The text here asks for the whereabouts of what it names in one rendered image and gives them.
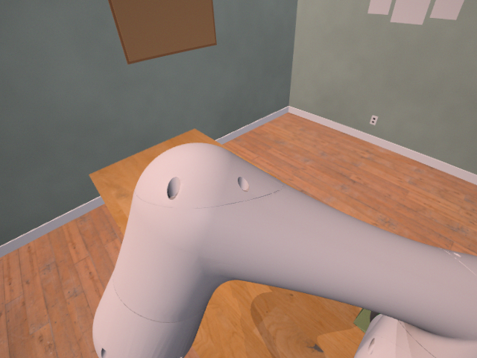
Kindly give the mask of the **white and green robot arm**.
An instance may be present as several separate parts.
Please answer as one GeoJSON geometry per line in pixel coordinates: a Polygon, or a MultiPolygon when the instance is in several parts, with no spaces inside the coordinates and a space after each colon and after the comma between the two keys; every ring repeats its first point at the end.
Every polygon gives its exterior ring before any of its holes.
{"type": "Polygon", "coordinates": [[[363,222],[201,142],[137,182],[93,321],[98,358],[184,358],[230,280],[370,310],[353,358],[477,358],[477,256],[363,222]]]}

